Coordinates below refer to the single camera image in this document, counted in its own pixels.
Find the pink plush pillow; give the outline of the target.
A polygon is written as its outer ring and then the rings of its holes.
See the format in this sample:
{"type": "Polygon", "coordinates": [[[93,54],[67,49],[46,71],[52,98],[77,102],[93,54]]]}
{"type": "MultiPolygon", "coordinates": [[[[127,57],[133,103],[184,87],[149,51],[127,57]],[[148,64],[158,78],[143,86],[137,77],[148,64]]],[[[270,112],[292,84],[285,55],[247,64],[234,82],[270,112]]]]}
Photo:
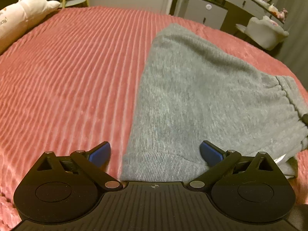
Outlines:
{"type": "Polygon", "coordinates": [[[1,9],[1,53],[60,5],[54,0],[18,0],[1,9]]]}

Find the grey vanity desk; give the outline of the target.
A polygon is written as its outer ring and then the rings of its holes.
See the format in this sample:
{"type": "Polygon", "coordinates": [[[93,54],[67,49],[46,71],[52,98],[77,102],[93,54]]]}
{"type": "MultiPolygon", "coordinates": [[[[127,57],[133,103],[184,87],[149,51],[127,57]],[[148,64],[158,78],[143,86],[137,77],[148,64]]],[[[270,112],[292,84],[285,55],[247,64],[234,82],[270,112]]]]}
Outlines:
{"type": "Polygon", "coordinates": [[[220,28],[221,31],[235,34],[236,25],[247,25],[252,17],[262,19],[268,16],[281,27],[284,20],[278,17],[279,11],[264,0],[216,0],[228,10],[220,28]]]}

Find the grey sweatpants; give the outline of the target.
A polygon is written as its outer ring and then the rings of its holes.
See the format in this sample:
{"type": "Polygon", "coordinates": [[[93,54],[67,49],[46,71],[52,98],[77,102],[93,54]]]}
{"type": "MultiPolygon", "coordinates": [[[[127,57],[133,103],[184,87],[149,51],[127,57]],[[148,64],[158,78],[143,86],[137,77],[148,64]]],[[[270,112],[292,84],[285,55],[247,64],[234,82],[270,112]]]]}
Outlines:
{"type": "Polygon", "coordinates": [[[121,180],[189,182],[209,169],[199,151],[205,140],[244,156],[265,151],[296,177],[306,113],[292,77],[261,72],[172,24],[152,42],[121,180]]]}

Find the grey upholstered chair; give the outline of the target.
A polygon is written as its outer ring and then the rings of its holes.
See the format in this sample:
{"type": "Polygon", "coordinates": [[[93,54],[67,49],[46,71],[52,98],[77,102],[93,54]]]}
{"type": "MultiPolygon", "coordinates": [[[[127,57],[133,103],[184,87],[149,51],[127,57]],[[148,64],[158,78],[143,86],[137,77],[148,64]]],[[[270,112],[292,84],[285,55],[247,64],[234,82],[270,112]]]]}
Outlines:
{"type": "Polygon", "coordinates": [[[284,31],[280,25],[268,16],[263,16],[262,19],[252,17],[247,26],[237,23],[235,27],[237,32],[242,32],[267,51],[272,51],[289,36],[289,32],[284,31]]]}

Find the pink ribbed bedspread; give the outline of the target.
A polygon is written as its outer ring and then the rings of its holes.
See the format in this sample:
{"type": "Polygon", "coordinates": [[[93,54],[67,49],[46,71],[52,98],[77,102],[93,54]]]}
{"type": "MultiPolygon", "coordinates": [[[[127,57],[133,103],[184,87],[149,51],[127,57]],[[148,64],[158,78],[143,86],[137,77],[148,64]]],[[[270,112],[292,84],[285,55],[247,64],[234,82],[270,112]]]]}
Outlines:
{"type": "Polygon", "coordinates": [[[1,55],[1,230],[20,223],[16,187],[45,151],[69,155],[103,141],[118,178],[153,38],[177,23],[257,69],[292,76],[281,61],[230,34],[144,10],[59,9],[1,55]]]}

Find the grey bedside cabinet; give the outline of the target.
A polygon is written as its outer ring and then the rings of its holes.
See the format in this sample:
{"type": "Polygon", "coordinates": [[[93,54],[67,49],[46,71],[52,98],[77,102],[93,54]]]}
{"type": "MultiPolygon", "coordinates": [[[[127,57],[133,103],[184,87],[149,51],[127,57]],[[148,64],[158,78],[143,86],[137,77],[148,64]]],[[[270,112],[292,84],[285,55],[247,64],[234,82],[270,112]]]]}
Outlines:
{"type": "Polygon", "coordinates": [[[228,10],[209,0],[182,0],[177,16],[220,30],[228,10]]]}

